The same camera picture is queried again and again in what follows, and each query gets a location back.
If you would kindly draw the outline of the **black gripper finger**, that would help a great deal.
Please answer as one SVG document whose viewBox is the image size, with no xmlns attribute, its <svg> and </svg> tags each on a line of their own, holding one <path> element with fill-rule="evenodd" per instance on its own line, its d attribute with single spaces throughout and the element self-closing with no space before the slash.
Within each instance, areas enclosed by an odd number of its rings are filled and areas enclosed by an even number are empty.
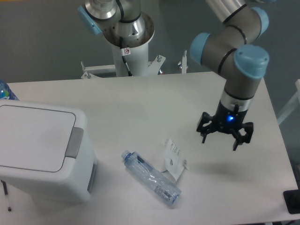
<svg viewBox="0 0 300 225">
<path fill-rule="evenodd" d="M 203 112 L 197 125 L 196 131 L 202 136 L 202 143 L 205 143 L 208 134 L 217 132 L 219 123 L 216 115 L 211 116 L 207 112 Z"/>
<path fill-rule="evenodd" d="M 244 135 L 240 133 L 241 129 L 245 131 Z M 231 128 L 231 133 L 235 138 L 235 142 L 233 144 L 233 151 L 236 151 L 237 147 L 239 145 L 242 145 L 243 143 L 250 143 L 253 131 L 254 124 L 252 122 L 242 123 L 241 126 L 237 128 Z"/>
</svg>

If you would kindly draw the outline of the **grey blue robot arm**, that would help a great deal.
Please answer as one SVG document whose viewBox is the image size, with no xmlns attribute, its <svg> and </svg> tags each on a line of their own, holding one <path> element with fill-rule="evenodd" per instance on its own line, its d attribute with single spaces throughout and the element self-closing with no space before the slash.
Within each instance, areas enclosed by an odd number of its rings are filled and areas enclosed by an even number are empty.
<svg viewBox="0 0 300 225">
<path fill-rule="evenodd" d="M 220 132 L 231 134 L 233 148 L 250 143 L 252 122 L 244 118 L 266 73 L 269 54 L 253 45 L 267 29 L 264 10 L 250 8 L 243 0 L 209 0 L 208 5 L 224 25 L 217 36 L 197 35 L 190 57 L 226 80 L 215 115 L 204 112 L 197 125 L 203 138 Z M 87 0 L 78 8 L 86 28 L 103 34 L 113 51 L 117 76 L 157 75 L 148 61 L 148 44 L 155 32 L 153 20 L 141 10 L 138 0 Z"/>
</svg>

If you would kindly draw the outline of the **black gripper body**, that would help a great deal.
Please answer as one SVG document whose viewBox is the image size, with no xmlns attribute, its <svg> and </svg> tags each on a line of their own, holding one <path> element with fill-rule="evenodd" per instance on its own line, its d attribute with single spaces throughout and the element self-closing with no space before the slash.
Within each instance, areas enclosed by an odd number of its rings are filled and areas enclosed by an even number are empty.
<svg viewBox="0 0 300 225">
<path fill-rule="evenodd" d="M 240 105 L 234 103 L 233 105 L 225 106 L 221 101 L 218 104 L 216 114 L 214 115 L 214 129 L 215 131 L 232 134 L 233 131 L 238 133 L 242 128 L 249 128 L 249 123 L 244 123 L 247 110 L 241 111 Z"/>
</svg>

